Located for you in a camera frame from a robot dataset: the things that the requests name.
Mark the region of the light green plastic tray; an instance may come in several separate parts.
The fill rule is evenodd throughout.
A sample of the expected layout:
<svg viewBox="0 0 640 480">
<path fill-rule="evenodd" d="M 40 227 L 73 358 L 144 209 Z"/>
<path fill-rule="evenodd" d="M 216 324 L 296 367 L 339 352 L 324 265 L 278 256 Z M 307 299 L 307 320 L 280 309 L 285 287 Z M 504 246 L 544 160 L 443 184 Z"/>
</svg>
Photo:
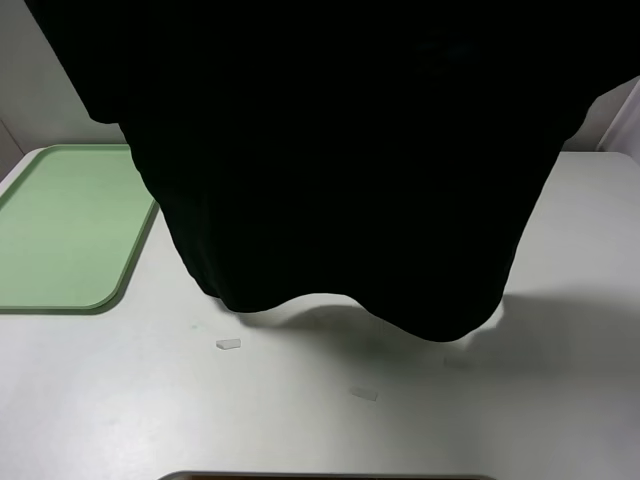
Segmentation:
<svg viewBox="0 0 640 480">
<path fill-rule="evenodd" d="M 1 310 L 92 313 L 129 282 L 158 207 L 126 145 L 37 153 L 1 195 Z"/>
</svg>

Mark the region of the clear tape piece front left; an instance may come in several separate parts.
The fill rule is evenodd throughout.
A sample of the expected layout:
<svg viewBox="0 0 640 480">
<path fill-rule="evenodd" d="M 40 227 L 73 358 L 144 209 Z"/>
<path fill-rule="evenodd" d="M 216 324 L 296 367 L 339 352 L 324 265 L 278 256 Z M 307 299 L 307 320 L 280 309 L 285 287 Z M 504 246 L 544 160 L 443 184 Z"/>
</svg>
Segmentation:
<svg viewBox="0 0 640 480">
<path fill-rule="evenodd" d="M 241 346 L 242 341 L 238 338 L 222 339 L 216 341 L 216 348 L 223 351 L 238 349 Z"/>
</svg>

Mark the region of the clear tape piece front centre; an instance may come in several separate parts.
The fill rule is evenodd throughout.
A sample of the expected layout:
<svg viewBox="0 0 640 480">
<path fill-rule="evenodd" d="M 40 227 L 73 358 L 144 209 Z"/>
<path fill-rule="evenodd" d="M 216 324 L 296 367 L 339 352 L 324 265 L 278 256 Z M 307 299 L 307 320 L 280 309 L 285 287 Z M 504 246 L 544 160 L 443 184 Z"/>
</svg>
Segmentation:
<svg viewBox="0 0 640 480">
<path fill-rule="evenodd" d="M 351 395 L 366 401 L 376 402 L 378 398 L 378 392 L 376 390 L 364 387 L 352 386 L 349 388 L 349 392 Z"/>
</svg>

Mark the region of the clear tape piece front right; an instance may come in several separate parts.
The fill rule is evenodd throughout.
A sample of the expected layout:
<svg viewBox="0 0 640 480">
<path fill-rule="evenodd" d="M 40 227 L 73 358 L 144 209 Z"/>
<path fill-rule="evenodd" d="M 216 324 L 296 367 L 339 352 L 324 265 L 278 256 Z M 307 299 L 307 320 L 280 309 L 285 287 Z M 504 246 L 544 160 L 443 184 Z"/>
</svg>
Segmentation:
<svg viewBox="0 0 640 480">
<path fill-rule="evenodd" d="M 450 369 L 468 370 L 473 367 L 473 363 L 463 357 L 447 356 L 443 359 L 443 365 Z"/>
</svg>

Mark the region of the black short sleeve t-shirt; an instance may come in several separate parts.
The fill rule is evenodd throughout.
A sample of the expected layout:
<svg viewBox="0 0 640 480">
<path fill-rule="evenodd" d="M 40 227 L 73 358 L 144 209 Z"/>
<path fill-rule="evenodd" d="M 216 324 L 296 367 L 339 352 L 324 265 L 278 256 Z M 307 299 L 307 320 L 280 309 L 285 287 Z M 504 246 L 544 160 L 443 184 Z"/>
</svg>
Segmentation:
<svg viewBox="0 0 640 480">
<path fill-rule="evenodd" d="M 348 296 L 449 342 L 497 309 L 534 206 L 639 73 L 635 1 L 31 1 L 227 309 Z"/>
</svg>

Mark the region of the clear tape piece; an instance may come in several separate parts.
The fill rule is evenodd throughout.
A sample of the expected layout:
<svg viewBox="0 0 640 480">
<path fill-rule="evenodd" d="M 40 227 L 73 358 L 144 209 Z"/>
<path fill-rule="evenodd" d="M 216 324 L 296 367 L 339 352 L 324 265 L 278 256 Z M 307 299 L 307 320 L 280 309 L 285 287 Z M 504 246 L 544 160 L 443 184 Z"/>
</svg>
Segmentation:
<svg viewBox="0 0 640 480">
<path fill-rule="evenodd" d="M 241 346 L 242 341 L 238 338 L 222 339 L 216 341 L 216 348 L 223 351 L 238 349 Z"/>
<path fill-rule="evenodd" d="M 443 365 L 450 369 L 468 370 L 473 367 L 473 363 L 463 357 L 447 356 L 443 359 Z"/>
<path fill-rule="evenodd" d="M 349 392 L 351 395 L 366 401 L 376 402 L 378 398 L 378 392 L 376 390 L 364 387 L 352 386 L 349 388 Z"/>
</svg>

